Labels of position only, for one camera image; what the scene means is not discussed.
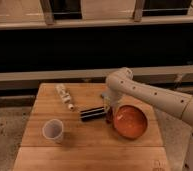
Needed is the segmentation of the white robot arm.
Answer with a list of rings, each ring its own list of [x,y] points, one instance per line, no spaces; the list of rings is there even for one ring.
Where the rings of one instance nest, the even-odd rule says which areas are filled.
[[[107,108],[115,110],[122,95],[129,95],[181,119],[192,127],[182,171],[193,171],[193,95],[150,86],[133,80],[126,67],[110,73],[105,80]]]

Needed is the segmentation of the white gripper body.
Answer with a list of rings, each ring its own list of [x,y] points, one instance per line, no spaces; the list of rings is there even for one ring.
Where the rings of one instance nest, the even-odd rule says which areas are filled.
[[[112,110],[113,112],[116,112],[117,108],[120,105],[120,100],[122,96],[119,94],[109,94],[105,93],[104,94],[104,109],[106,112],[109,110]]]

